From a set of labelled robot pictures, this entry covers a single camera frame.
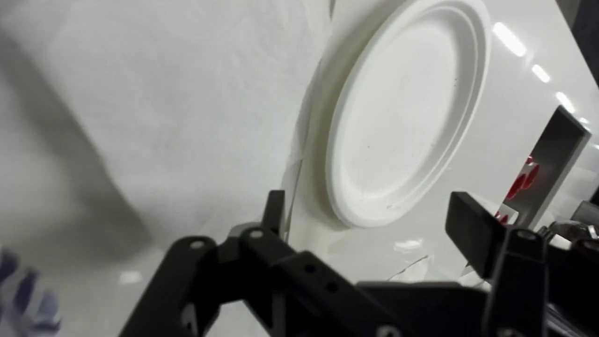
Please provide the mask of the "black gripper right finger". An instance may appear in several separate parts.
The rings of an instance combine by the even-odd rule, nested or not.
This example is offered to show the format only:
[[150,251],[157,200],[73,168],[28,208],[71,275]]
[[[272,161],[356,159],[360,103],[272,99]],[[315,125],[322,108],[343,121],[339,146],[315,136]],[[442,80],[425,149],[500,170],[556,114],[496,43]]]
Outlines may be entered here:
[[446,234],[476,273],[491,282],[483,310],[487,337],[549,337],[550,318],[564,331],[597,337],[599,264],[593,239],[556,247],[554,232],[502,224],[466,191],[449,194]]

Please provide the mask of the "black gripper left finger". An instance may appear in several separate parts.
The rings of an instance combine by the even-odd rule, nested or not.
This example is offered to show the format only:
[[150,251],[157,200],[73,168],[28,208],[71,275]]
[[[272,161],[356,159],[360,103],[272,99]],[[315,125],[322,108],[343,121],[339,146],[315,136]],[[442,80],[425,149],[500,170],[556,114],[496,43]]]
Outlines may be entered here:
[[118,337],[206,337],[227,303],[243,303],[270,337],[401,337],[401,322],[307,251],[283,239],[285,194],[225,241],[174,241]]

